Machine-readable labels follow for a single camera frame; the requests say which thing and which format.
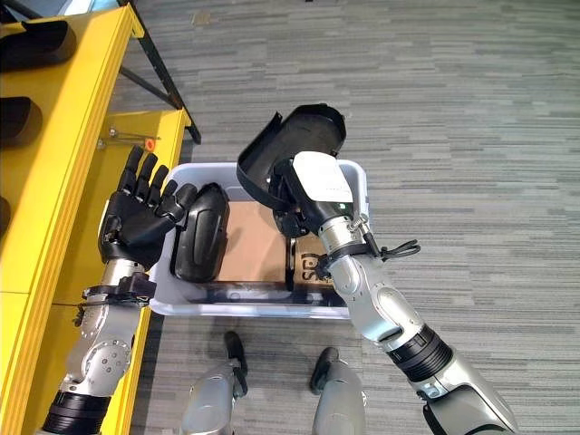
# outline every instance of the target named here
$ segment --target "gray carpet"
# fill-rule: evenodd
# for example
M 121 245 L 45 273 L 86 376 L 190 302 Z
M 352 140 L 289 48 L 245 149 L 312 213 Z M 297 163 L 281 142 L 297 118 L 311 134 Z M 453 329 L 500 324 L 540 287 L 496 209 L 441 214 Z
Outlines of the gray carpet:
M 524 433 L 580 433 L 579 2 L 139 10 L 203 134 L 184 160 L 234 160 L 274 111 L 332 104 L 346 117 L 343 158 L 366 170 L 377 237 L 423 246 L 386 266 L 394 284 L 497 385 Z M 137 47 L 125 64 L 154 79 Z M 112 108 L 164 107 L 122 78 L 115 92 Z M 430 433 L 403 376 L 347 322 L 183 317 L 151 326 L 131 433 L 178 427 L 228 328 L 250 365 L 237 435 L 310 433 L 306 383 L 326 345 L 362 378 L 370 435 Z

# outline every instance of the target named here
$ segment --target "black metal frame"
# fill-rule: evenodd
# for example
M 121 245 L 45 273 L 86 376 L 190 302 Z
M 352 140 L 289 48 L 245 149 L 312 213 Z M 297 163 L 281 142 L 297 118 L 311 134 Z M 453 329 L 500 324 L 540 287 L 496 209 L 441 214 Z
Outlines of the black metal frame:
M 21 5 L 16 0 L 0 0 L 0 3 L 3 6 L 10 7 L 14 11 L 16 11 L 18 14 L 23 15 L 26 18 L 30 18 L 30 19 L 42 18 L 35 11 L 33 11 L 32 9 L 30 9 L 24 5 Z M 119 73 L 121 75 L 123 75 L 124 77 L 127 77 L 132 82 L 137 83 L 140 87 L 142 87 L 146 91 L 151 92 L 157 98 L 163 100 L 164 102 L 175 107 L 176 109 L 184 109 L 186 114 L 191 119 L 191 125 L 186 127 L 186 130 L 189 131 L 189 134 L 191 135 L 191 139 L 193 139 L 193 141 L 195 143 L 201 143 L 201 133 L 199 132 L 198 127 L 196 126 L 195 122 L 193 121 L 193 117 L 189 113 L 188 108 L 185 105 L 185 102 L 183 102 L 183 99 L 181 98 L 181 95 L 179 94 L 178 88 L 175 86 L 173 79 L 171 79 L 171 75 L 169 74 L 169 71 L 167 71 L 165 63 L 163 62 L 163 59 L 161 59 L 160 53 L 157 51 L 157 47 L 155 47 L 155 44 L 151 40 L 151 36 L 149 34 L 149 31 L 147 30 L 147 27 L 145 26 L 139 13 L 137 12 L 137 8 L 135 7 L 134 1 L 133 0 L 117 0 L 117 4 L 119 4 L 119 6 L 131 5 L 131 7 L 133 8 L 133 12 L 137 16 L 137 19 L 139 20 L 139 23 L 140 23 L 141 27 L 143 28 L 143 32 L 144 32 L 143 37 L 139 38 L 139 43 L 141 44 L 143 51 L 147 55 L 149 62 L 153 66 L 155 73 L 157 73 L 157 76 L 159 77 L 159 80 L 161 81 L 161 84 L 163 85 L 163 87 L 165 88 L 165 91 L 167 93 L 161 91 L 157 86 L 146 81 L 145 79 L 140 77 L 138 74 L 136 74 L 135 72 L 131 71 L 128 68 L 125 68 L 124 66 L 121 66 Z

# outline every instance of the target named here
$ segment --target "screw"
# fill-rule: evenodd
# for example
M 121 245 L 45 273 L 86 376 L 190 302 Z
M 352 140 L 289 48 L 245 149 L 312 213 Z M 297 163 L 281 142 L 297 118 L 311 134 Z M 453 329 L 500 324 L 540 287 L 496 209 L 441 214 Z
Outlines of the screw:
M 361 213 L 359 217 L 354 220 L 354 222 L 348 224 L 347 228 L 349 231 L 353 232 L 356 228 L 366 224 L 368 221 L 369 217 L 366 216 L 364 213 Z

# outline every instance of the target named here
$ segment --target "black shoe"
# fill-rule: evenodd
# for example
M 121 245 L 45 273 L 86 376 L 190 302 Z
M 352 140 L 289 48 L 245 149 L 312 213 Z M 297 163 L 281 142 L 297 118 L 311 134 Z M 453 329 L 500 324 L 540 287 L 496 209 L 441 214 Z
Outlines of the black shoe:
M 326 374 L 330 369 L 330 364 L 338 361 L 338 349 L 335 347 L 327 347 L 322 351 L 314 367 L 312 377 L 310 378 L 310 391 L 313 394 L 319 395 L 323 392 L 326 385 Z
M 227 358 L 229 360 L 238 360 L 242 374 L 247 376 L 246 355 L 244 354 L 244 345 L 242 344 L 239 335 L 233 331 L 226 332 L 224 334 L 224 343 L 226 344 Z

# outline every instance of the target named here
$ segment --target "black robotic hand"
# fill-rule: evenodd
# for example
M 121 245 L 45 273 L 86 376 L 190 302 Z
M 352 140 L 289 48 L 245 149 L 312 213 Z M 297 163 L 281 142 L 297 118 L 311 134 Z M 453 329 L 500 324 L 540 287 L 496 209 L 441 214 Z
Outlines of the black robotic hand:
M 99 251 L 103 263 L 123 258 L 148 270 L 159 261 L 166 233 L 187 214 L 197 189 L 185 184 L 176 192 L 178 185 L 170 180 L 161 194 L 169 170 L 159 167 L 150 185 L 157 157 L 149 154 L 137 177 L 142 154 L 139 147 L 131 150 L 117 191 L 109 198 L 99 230 Z

